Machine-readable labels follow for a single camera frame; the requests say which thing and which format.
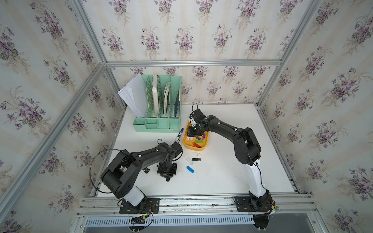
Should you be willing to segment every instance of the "blue marker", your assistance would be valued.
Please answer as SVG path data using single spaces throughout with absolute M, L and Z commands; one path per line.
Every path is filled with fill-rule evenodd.
M 179 133 L 179 135 L 176 137 L 175 141 L 177 141 L 177 140 L 181 137 L 181 134 L 183 133 L 183 131 L 184 131 L 184 128 L 181 128 L 180 133 Z
M 194 173 L 194 170 L 192 168 L 190 168 L 189 166 L 186 166 L 186 168 L 191 172 L 191 173 Z

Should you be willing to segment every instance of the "wall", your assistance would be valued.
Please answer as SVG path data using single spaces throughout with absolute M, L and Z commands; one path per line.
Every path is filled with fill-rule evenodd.
M 134 74 L 182 76 L 183 103 L 254 103 L 275 66 L 131 67 L 112 69 L 120 88 Z
M 98 64 L 68 1 L 0 2 L 0 195 Z M 102 76 L 39 168 L 1 232 L 66 232 L 88 196 L 88 165 L 121 109 Z M 92 168 L 97 173 L 103 158 Z
M 80 198 L 91 196 L 88 171 L 93 157 L 109 148 L 120 121 L 121 108 L 101 77 L 67 125 L 38 173 L 2 227 L 2 232 L 66 232 L 76 216 Z M 92 179 L 106 153 L 92 166 Z
M 330 232 L 373 227 L 372 8 L 324 1 L 262 108 Z
M 279 58 L 309 0 L 83 1 L 106 59 Z
M 98 61 L 68 1 L 2 1 L 0 29 L 2 195 Z

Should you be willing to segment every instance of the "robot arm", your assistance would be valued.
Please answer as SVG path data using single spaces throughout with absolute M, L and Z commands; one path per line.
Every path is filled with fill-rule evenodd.
M 260 145 L 250 128 L 242 129 L 222 122 L 213 115 L 205 116 L 200 109 L 190 114 L 188 136 L 201 136 L 205 131 L 216 132 L 233 142 L 238 161 L 246 166 L 250 180 L 250 206 L 255 211 L 271 208 L 270 192 L 263 186 L 260 174 Z
M 101 174 L 101 180 L 116 198 L 124 198 L 137 206 L 145 198 L 139 189 L 132 188 L 139 172 L 152 164 L 160 163 L 158 168 L 161 172 L 158 173 L 169 181 L 172 177 L 172 160 L 181 152 L 182 147 L 177 142 L 171 146 L 163 142 L 141 152 L 120 151 Z

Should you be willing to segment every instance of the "black mounting plate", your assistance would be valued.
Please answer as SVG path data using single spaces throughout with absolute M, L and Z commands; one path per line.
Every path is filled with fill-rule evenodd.
M 236 204 L 238 212 L 267 212 L 271 209 L 272 205 L 263 205 L 260 209 L 254 210 L 251 208 L 250 196 L 235 196 L 233 201 Z
M 122 200 L 121 208 L 119 210 L 120 214 L 146 214 L 146 211 L 152 212 L 153 214 L 158 214 L 159 211 L 159 198 L 147 198 L 144 210 L 146 211 L 138 211 L 134 207 L 132 207 L 128 201 Z

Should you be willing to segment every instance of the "white paper stack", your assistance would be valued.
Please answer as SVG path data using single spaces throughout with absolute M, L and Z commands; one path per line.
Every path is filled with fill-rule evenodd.
M 136 117 L 146 117 L 148 97 L 145 82 L 139 73 L 118 91 L 118 94 L 134 112 Z

